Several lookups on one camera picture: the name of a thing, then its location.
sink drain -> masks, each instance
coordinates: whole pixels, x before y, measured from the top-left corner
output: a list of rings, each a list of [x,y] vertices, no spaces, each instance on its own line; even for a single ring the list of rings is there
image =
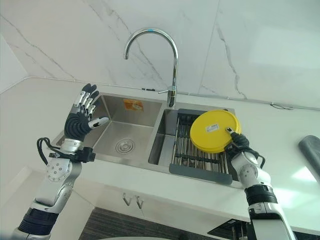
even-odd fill
[[[127,154],[135,148],[135,142],[131,139],[122,139],[115,145],[115,150],[120,154]]]

sticker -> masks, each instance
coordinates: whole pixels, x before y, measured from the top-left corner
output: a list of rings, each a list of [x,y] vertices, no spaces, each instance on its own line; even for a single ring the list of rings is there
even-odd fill
[[[211,132],[213,132],[213,131],[217,131],[218,129],[219,129],[219,124],[218,124],[218,123],[213,124],[213,125],[210,125],[210,126],[207,126],[207,127],[205,128],[205,130],[206,130],[207,133],[211,133]]]
[[[144,106],[142,104],[142,101],[140,100],[134,100],[134,99],[123,99],[124,102],[124,108],[126,110],[133,110],[133,111],[144,111]]]

faucet spout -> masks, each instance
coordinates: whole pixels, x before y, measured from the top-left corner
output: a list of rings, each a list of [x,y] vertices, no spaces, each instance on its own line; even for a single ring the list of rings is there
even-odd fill
[[[173,51],[173,56],[174,56],[174,60],[173,60],[173,77],[172,77],[172,86],[169,87],[168,89],[168,99],[167,99],[167,103],[168,106],[170,108],[172,108],[175,104],[176,101],[176,91],[177,91],[177,72],[178,72],[178,49],[177,46],[175,44],[175,41],[172,39],[172,37],[166,33],[165,31],[162,31],[160,29],[157,28],[142,28],[136,32],[134,32],[130,38],[128,39],[127,43],[125,44],[124,47],[124,59],[128,59],[129,58],[129,50],[130,47],[132,45],[132,43],[141,35],[143,34],[157,34],[160,35],[162,37],[164,37],[168,43],[170,44],[170,46],[172,47],[172,51]]]

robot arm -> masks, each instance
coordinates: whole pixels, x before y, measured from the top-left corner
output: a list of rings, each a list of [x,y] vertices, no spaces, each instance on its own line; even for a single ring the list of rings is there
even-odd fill
[[[233,141],[226,151],[233,152],[231,164],[244,187],[249,205],[251,222],[247,224],[248,239],[296,240],[273,192],[270,175],[258,164],[259,153],[249,148],[249,141],[244,135],[234,132],[230,127],[226,131]]]
[[[61,148],[51,146],[47,137],[37,141],[40,157],[46,164],[46,175],[20,226],[13,231],[12,240],[48,240],[50,232],[65,207],[76,178],[82,170],[82,163],[93,162],[92,148],[84,147],[85,136],[94,128],[109,121],[107,117],[92,120],[96,106],[92,103],[99,95],[97,86],[87,84],[75,100],[64,126],[64,140]],[[42,152],[42,142],[54,151],[48,163]]]

cabinet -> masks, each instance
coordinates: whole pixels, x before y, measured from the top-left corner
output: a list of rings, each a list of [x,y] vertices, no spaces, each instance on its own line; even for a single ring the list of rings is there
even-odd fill
[[[130,201],[129,206],[123,200],[124,193],[127,201]],[[96,207],[200,235],[207,235],[207,232],[229,220],[226,217],[181,206],[179,202],[169,202],[166,199],[157,199],[150,195],[109,186],[103,188]]]

